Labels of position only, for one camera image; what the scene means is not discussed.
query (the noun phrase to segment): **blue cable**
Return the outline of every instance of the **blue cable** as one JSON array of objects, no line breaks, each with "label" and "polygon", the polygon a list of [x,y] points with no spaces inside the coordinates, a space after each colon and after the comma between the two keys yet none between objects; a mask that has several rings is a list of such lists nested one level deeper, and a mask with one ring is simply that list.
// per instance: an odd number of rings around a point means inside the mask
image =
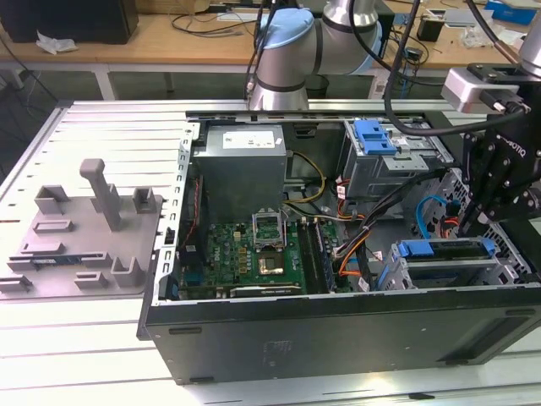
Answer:
[{"label": "blue cable", "polygon": [[426,224],[424,224],[423,220],[423,206],[424,203],[427,201],[434,199],[441,203],[443,206],[447,206],[447,200],[443,199],[442,197],[436,196],[436,195],[429,195],[426,196],[424,199],[419,201],[419,204],[417,205],[417,208],[415,209],[415,219],[417,220],[417,224],[419,226],[419,231],[423,235],[424,239],[430,239],[430,233],[429,230],[426,228]]}]

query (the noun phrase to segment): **yellow wire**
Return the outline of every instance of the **yellow wire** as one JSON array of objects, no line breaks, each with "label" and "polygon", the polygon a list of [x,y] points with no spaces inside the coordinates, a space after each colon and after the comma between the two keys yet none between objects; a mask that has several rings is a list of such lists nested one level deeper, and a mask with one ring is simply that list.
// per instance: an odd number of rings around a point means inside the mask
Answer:
[{"label": "yellow wire", "polygon": [[323,174],[323,171],[321,171],[320,167],[318,167],[314,161],[312,161],[310,158],[308,158],[307,156],[305,156],[304,154],[300,153],[300,152],[296,152],[294,151],[293,152],[293,155],[299,155],[301,156],[302,158],[304,158],[307,162],[310,163],[310,165],[312,165],[314,167],[314,169],[316,171],[318,171],[318,174],[320,175],[320,178],[321,178],[321,186],[320,186],[320,190],[318,191],[318,193],[316,193],[315,195],[313,196],[310,196],[310,197],[305,197],[303,199],[298,199],[298,200],[284,200],[284,203],[308,203],[312,200],[316,200],[318,199],[322,194],[323,192],[325,191],[325,175]]}]

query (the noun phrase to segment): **paper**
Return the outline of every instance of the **paper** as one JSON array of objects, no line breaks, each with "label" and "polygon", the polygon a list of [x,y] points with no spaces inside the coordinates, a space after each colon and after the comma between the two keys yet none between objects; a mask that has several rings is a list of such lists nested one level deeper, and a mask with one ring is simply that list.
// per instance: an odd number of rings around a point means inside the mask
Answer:
[{"label": "paper", "polygon": [[500,38],[507,45],[514,45],[515,41],[521,38],[524,34],[513,30],[503,30],[498,34]]},{"label": "paper", "polygon": [[229,131],[223,135],[223,149],[274,148],[272,131]]},{"label": "paper", "polygon": [[53,55],[56,55],[58,52],[70,52],[78,49],[77,46],[75,46],[74,40],[57,40],[56,38],[49,38],[48,36],[41,34],[40,31],[37,31],[37,37],[38,40],[36,41],[36,45]]}]

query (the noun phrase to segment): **floor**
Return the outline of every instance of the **floor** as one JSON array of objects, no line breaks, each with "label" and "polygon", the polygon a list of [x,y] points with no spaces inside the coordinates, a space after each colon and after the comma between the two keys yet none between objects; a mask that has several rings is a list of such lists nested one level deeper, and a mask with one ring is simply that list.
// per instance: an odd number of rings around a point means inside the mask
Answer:
[{"label": "floor", "polygon": [[[124,100],[156,99],[241,99],[242,74],[229,74],[227,80],[217,74],[174,74],[176,90],[167,93],[163,74],[115,73],[112,76],[118,96]],[[95,77],[80,72],[43,72],[41,81],[61,100],[100,100]],[[363,76],[329,76],[326,97],[330,99],[365,98],[370,78]],[[307,86],[318,87],[317,78]],[[19,92],[0,91],[0,183],[36,135],[47,114],[56,103],[30,76]],[[400,96],[400,89],[394,97]],[[440,87],[414,86],[407,95],[412,99],[440,98]]]}]

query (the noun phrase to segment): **gray plastic part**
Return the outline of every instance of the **gray plastic part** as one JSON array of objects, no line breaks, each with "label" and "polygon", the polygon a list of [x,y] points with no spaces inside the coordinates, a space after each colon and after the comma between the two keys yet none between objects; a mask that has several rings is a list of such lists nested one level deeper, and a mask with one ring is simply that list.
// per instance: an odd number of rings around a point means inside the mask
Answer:
[{"label": "gray plastic part", "polygon": [[41,186],[34,201],[44,215],[63,214],[60,207],[61,202],[68,201],[69,198],[64,192],[62,186]]},{"label": "gray plastic part", "polygon": [[107,252],[97,253],[100,256],[95,258],[83,258],[81,262],[87,268],[105,268],[112,265],[112,258]]},{"label": "gray plastic part", "polygon": [[[118,196],[117,187],[115,186],[115,184],[107,184],[107,186],[109,188],[109,193],[111,194],[111,202],[114,203],[114,207],[116,208],[116,210],[120,211],[120,197]],[[96,197],[90,198],[90,201],[92,202],[96,213],[103,212],[100,203],[98,203],[98,199]]]},{"label": "gray plastic part", "polygon": [[0,292],[28,292],[32,282],[24,275],[0,277]]},{"label": "gray plastic part", "polygon": [[[24,274],[32,283],[32,288],[28,292],[1,292],[0,299],[118,297],[141,294],[145,273],[150,268],[163,202],[161,196],[154,195],[151,188],[141,189],[146,190],[145,195],[154,196],[155,212],[139,214],[132,195],[120,196],[118,207],[121,222],[119,230],[114,233],[108,227],[104,216],[94,210],[92,196],[72,197],[59,202],[61,212],[65,214],[53,218],[38,211],[19,250],[10,256],[8,262],[8,266],[15,272],[14,277]],[[50,233],[36,232],[38,224],[48,222],[70,222],[72,227],[68,230],[59,227]],[[61,253],[44,252],[58,251],[60,244],[63,247]],[[125,266],[132,264],[133,258],[136,258],[137,266],[117,278],[112,272],[114,258],[118,258]],[[79,285],[74,283],[77,272],[101,272],[107,283],[101,283],[100,278],[96,282],[89,282],[88,278],[82,277],[78,280],[84,279],[80,286],[85,287],[79,288]]]},{"label": "gray plastic part", "polygon": [[37,271],[37,267],[32,260],[8,261],[6,265],[14,272]]},{"label": "gray plastic part", "polygon": [[132,258],[128,268],[122,265],[119,258],[115,258],[115,261],[112,263],[111,274],[115,277],[118,286],[121,288],[137,286],[141,284],[143,279],[143,271],[135,257]]},{"label": "gray plastic part", "polygon": [[132,200],[138,214],[156,213],[156,198],[152,188],[135,188]]},{"label": "gray plastic part", "polygon": [[75,284],[79,289],[98,289],[105,288],[108,284],[106,278],[101,272],[77,272],[75,274]]},{"label": "gray plastic part", "polygon": [[73,227],[71,220],[44,220],[35,224],[34,233],[69,233]]},{"label": "gray plastic part", "polygon": [[118,212],[118,204],[116,204],[115,196],[111,193],[105,181],[105,177],[103,176],[104,169],[105,163],[102,159],[85,159],[81,163],[79,173],[89,181],[92,190],[94,190],[97,204],[101,208],[111,231],[118,231],[121,220],[120,213]]},{"label": "gray plastic part", "polygon": [[21,254],[61,254],[64,251],[62,243],[57,241],[52,243],[26,243]]}]

